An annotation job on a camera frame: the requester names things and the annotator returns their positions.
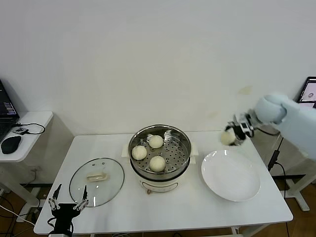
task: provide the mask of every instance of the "steamed bun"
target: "steamed bun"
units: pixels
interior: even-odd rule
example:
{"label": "steamed bun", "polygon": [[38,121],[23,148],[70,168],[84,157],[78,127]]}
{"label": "steamed bun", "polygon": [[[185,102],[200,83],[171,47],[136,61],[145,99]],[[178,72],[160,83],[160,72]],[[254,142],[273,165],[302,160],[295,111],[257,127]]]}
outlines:
{"label": "steamed bun", "polygon": [[166,166],[166,161],[163,157],[153,157],[149,162],[149,168],[153,172],[161,172]]}
{"label": "steamed bun", "polygon": [[143,146],[136,146],[132,149],[132,157],[136,160],[144,159],[147,156],[147,150]]}
{"label": "steamed bun", "polygon": [[158,135],[154,135],[151,136],[149,138],[149,146],[151,146],[152,148],[159,148],[163,145],[163,138],[158,136]]}

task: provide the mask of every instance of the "perforated steamer tray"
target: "perforated steamer tray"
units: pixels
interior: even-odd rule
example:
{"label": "perforated steamer tray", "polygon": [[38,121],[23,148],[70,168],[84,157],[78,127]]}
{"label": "perforated steamer tray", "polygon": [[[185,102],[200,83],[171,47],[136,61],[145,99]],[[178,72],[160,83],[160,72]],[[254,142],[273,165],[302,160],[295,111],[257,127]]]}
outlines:
{"label": "perforated steamer tray", "polygon": [[[157,149],[149,146],[149,139],[153,135],[163,138],[163,146]],[[131,151],[135,146],[144,146],[147,156],[143,160],[131,158]],[[130,140],[127,153],[134,171],[151,181],[168,181],[181,175],[190,163],[191,143],[184,132],[168,125],[153,125],[141,129]],[[149,168],[151,158],[161,156],[166,160],[166,167],[162,172],[153,172]]]}

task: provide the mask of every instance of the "white plate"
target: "white plate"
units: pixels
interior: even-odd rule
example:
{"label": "white plate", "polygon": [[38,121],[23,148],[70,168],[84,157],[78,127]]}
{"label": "white plate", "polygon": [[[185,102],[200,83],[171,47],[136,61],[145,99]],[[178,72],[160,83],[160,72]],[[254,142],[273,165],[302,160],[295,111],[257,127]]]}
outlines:
{"label": "white plate", "polygon": [[259,192],[261,183],[256,169],[238,152],[211,152],[204,158],[201,169],[208,187],[227,200],[246,201]]}

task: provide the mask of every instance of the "floor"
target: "floor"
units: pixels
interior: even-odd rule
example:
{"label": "floor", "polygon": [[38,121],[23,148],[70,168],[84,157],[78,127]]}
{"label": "floor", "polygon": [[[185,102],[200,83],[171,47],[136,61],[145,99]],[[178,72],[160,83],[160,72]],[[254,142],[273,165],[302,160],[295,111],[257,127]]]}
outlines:
{"label": "floor", "polygon": [[[280,189],[284,188],[283,181],[276,181],[276,184]],[[42,188],[38,198],[46,199],[46,195],[49,192],[49,188]],[[298,206],[295,199],[290,198],[287,199],[286,202],[289,205],[294,219],[293,221],[288,223],[289,233],[291,237],[315,237],[316,236],[316,185],[310,184],[303,191],[302,195],[307,201],[310,211],[302,212],[300,207]],[[21,210],[24,201],[17,196],[15,193],[11,192],[9,194],[3,195],[6,199],[8,199],[12,205],[14,212],[19,213]],[[0,204],[4,207],[11,209],[10,205],[0,198]],[[2,216],[11,216],[10,213],[0,208],[0,215]],[[27,220],[31,221],[31,215],[27,216]],[[3,218],[0,217],[0,237],[12,237],[23,230],[25,232],[19,234],[19,237],[35,237],[38,236],[34,234],[32,226],[28,223],[16,223],[13,228],[13,224],[10,229],[11,218]],[[178,231],[178,234],[175,235],[176,232],[151,232],[151,233],[132,233],[129,234],[130,237],[202,237],[202,236],[216,236],[216,235],[229,235],[231,234],[231,230],[228,228],[225,229],[210,229],[210,230],[189,230],[189,231]],[[111,235],[97,235],[98,237],[110,237]],[[281,224],[273,224],[263,229],[261,232],[254,235],[254,237],[287,237],[286,233],[286,225],[285,223]]]}

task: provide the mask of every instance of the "laptop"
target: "laptop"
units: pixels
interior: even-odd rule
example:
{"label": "laptop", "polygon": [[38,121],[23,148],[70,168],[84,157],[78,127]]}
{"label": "laptop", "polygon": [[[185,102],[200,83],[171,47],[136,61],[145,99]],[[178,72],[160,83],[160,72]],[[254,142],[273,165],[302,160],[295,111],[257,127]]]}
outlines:
{"label": "laptop", "polygon": [[0,80],[0,141],[2,141],[12,128],[12,125],[14,125],[19,118]]}

